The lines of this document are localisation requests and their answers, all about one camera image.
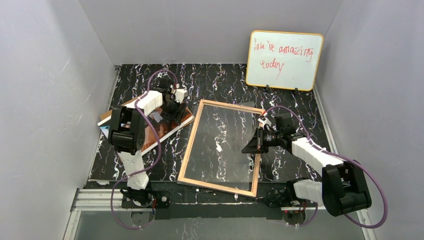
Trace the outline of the brown cardboard backing board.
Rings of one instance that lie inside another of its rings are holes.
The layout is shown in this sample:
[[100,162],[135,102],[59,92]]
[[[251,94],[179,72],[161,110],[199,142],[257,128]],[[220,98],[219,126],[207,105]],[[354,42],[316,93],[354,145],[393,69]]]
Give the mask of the brown cardboard backing board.
[[[180,125],[177,125],[175,122],[170,122],[169,120],[166,120],[161,116],[161,108],[157,108],[155,111],[152,111],[147,117],[152,123],[152,125],[157,130],[157,133],[160,138],[162,138],[164,135],[168,133],[174,133],[178,131],[180,128],[183,128],[190,123],[192,123],[195,120],[195,116],[192,114],[192,112],[186,108],[182,121]],[[108,112],[102,114],[100,116],[100,122],[97,124],[103,134],[106,136],[109,134],[109,125],[110,125],[110,119],[111,119],[112,111],[109,110]]]

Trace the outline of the printed photo with white border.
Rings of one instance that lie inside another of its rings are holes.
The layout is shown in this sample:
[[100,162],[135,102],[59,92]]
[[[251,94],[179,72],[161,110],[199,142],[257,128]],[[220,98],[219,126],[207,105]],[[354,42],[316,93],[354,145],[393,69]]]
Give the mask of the printed photo with white border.
[[[152,126],[154,127],[155,131],[157,132],[157,135],[161,143],[167,138],[169,138],[171,135],[173,135],[175,132],[177,132],[179,129],[192,123],[195,119],[195,116],[192,114],[192,112],[188,108],[185,109],[182,115],[180,124],[177,124],[175,122],[171,122],[165,119],[161,115],[161,113],[162,113],[162,110],[160,108],[157,108],[154,112],[152,112],[148,116],[148,119],[152,123]],[[101,121],[97,124],[105,136],[109,134],[109,125],[110,125],[109,122],[111,119],[111,114],[112,114],[111,111],[107,112],[106,115],[104,115],[104,118],[102,118]],[[151,130],[151,128],[147,125],[145,128],[145,140],[141,148],[142,150],[141,155],[142,156],[145,155],[150,150],[155,148],[157,145],[158,143],[154,136],[154,133]]]

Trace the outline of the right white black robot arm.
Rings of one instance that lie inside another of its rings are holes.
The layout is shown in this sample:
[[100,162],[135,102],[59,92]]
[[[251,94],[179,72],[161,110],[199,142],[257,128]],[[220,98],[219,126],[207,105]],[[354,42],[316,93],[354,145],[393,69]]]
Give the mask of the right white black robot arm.
[[337,217],[372,205],[364,172],[359,167],[310,144],[306,134],[296,131],[289,113],[274,119],[276,126],[272,128],[266,115],[260,116],[259,121],[263,125],[256,128],[241,152],[257,155],[268,153],[270,147],[281,147],[312,167],[320,174],[321,181],[304,177],[289,180],[284,190],[267,192],[265,203],[268,207],[282,207],[293,201],[311,201],[324,206],[330,215]]

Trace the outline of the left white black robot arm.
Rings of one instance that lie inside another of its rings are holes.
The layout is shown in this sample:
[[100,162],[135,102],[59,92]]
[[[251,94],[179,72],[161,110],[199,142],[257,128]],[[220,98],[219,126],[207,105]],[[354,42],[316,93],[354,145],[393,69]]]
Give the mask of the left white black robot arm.
[[179,126],[186,110],[184,98],[187,92],[180,87],[177,78],[160,77],[154,86],[128,106],[111,110],[108,141],[117,152],[127,175],[127,188],[121,193],[139,206],[148,206],[154,199],[149,189],[149,177],[142,158],[146,127],[152,129],[157,144],[159,135],[148,115],[160,108],[160,116]]

